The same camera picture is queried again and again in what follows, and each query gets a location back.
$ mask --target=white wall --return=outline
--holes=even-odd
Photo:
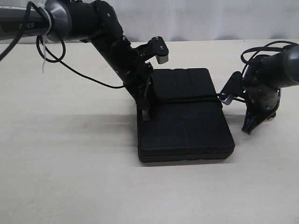
[[[27,2],[0,0],[0,5],[25,6]],[[107,2],[132,41],[147,41],[156,35],[167,41],[299,38],[299,0]]]

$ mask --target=black box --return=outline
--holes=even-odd
[[[155,70],[157,95],[170,100],[213,95],[216,91],[207,69]],[[162,104],[153,119],[143,121],[137,110],[138,155],[141,162],[223,160],[235,143],[219,100]]]

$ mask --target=black plastic case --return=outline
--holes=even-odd
[[[161,69],[153,74],[160,98],[216,95],[207,69]],[[138,155],[141,162],[223,160],[235,143],[218,100],[162,104],[153,119],[137,110]]]

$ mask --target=white table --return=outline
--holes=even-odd
[[[240,54],[268,42],[172,42],[167,64],[152,61],[209,68],[219,92]],[[0,63],[1,224],[299,223],[299,87],[283,89],[277,117],[251,136],[245,105],[224,107],[236,143],[226,161],[141,164],[129,94],[60,64],[43,74],[42,62],[18,45]],[[90,44],[67,44],[65,62],[121,84]]]

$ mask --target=table surface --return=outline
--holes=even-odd
[[[219,92],[240,54],[268,42],[170,42],[170,61],[151,62],[208,68]],[[90,44],[67,44],[65,62],[121,84]],[[283,89],[277,117],[251,136],[245,105],[224,106],[236,143],[225,161],[142,164],[129,94],[60,64],[43,74],[42,63],[34,45],[17,45],[0,64],[0,223],[299,223],[298,88]]]

